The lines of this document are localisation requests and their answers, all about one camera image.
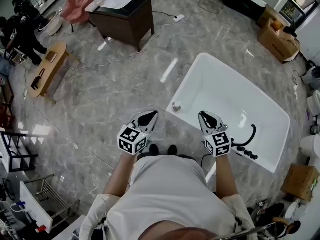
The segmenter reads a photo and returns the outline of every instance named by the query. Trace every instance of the dark brown cabinet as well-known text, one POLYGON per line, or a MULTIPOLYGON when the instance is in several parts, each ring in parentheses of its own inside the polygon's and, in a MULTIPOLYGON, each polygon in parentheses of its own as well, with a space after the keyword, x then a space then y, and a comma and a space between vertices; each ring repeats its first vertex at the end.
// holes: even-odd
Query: dark brown cabinet
POLYGON ((140 41, 151 30, 155 33, 151 0, 132 0, 121 9, 98 7, 90 20, 103 38, 113 38, 141 51, 140 41))

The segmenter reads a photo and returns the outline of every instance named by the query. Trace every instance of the pink chair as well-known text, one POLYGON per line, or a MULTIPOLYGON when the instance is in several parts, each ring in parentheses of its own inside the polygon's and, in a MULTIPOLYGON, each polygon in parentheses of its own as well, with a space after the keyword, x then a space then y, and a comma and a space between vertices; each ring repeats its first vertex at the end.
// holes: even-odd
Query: pink chair
POLYGON ((71 23, 72 32, 74 32, 73 24, 90 22, 89 13, 85 9, 92 2, 93 0, 66 0, 65 8, 60 16, 71 23))

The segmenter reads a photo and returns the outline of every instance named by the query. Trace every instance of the black shoe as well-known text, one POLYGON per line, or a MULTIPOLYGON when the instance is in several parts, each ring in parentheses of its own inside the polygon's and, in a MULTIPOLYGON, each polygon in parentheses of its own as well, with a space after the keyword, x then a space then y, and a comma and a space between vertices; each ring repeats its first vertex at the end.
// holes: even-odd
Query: black shoe
POLYGON ((48 48, 44 48, 43 51, 41 52, 42 54, 46 54, 48 51, 48 48))
POLYGON ((177 146, 171 145, 168 149, 168 156, 176 156, 178 154, 177 146))
POLYGON ((149 147, 149 152, 153 155, 159 155, 159 148, 156 144, 151 144, 149 147))

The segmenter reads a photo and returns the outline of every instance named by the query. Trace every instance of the metal rack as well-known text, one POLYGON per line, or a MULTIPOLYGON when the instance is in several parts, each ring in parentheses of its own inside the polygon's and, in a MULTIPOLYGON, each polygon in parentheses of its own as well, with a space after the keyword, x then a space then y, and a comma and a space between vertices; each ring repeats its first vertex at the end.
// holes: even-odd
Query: metal rack
POLYGON ((52 219, 56 218, 57 216, 60 216, 62 218, 61 221, 59 221, 56 224, 52 224, 52 229, 59 226, 61 223, 65 222, 67 219, 69 219, 71 216, 76 215, 74 211, 72 211, 72 208, 75 205, 78 205, 80 203, 80 200, 75 201, 73 204, 68 204, 48 183, 47 179, 54 177, 54 174, 37 178, 34 180, 26 180, 24 181, 24 184, 30 184, 35 183, 38 181, 42 181, 41 183, 41 189, 39 192, 35 194, 39 202, 49 201, 53 207, 55 207, 55 212, 53 216, 51 216, 52 219))
POLYGON ((0 131, 0 152, 7 173, 34 170, 33 160, 38 154, 29 154, 21 137, 38 138, 39 135, 0 131))

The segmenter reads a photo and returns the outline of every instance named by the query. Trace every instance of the marble floor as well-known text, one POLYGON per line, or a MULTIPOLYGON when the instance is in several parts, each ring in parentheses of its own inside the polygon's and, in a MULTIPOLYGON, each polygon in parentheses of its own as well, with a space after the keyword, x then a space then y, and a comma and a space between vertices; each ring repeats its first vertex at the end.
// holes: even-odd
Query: marble floor
MULTIPOLYGON (((187 127, 165 119, 170 100, 199 53, 213 55, 238 71, 290 116, 287 142, 274 174, 246 158, 229 158, 245 203, 253 205, 257 199, 275 198, 281 193, 290 164, 297 160, 299 141, 308 134, 307 91, 298 79, 297 100, 292 82, 293 70, 302 74, 305 64, 300 57, 280 64, 258 43, 260 29, 254 21, 228 7, 219 14, 209 13, 197 6, 198 1, 152 0, 154 11, 183 14, 185 18, 173 24, 172 17, 154 13, 155 35, 148 33, 143 38, 143 52, 138 54, 134 47, 114 39, 98 51, 104 40, 89 23, 75 25, 74 33, 64 23, 54 36, 40 34, 38 39, 44 46, 66 42, 67 50, 83 62, 68 59, 66 65, 71 68, 59 70, 50 87, 56 104, 41 97, 23 97, 25 86, 33 81, 34 66, 27 71, 20 66, 11 69, 15 127, 44 135, 35 143, 26 141, 28 148, 39 154, 35 172, 40 176, 55 174, 53 186, 70 202, 81 199, 81 213, 88 212, 95 196, 103 191, 121 155, 117 134, 136 113, 159 111, 152 141, 161 151, 175 144, 180 153, 195 157, 199 163, 208 153, 200 134, 192 135, 187 127), (177 64, 161 82, 174 59, 178 59, 177 64)), ((209 171, 214 162, 206 157, 204 170, 209 171)), ((215 189, 214 176, 209 187, 215 189)))

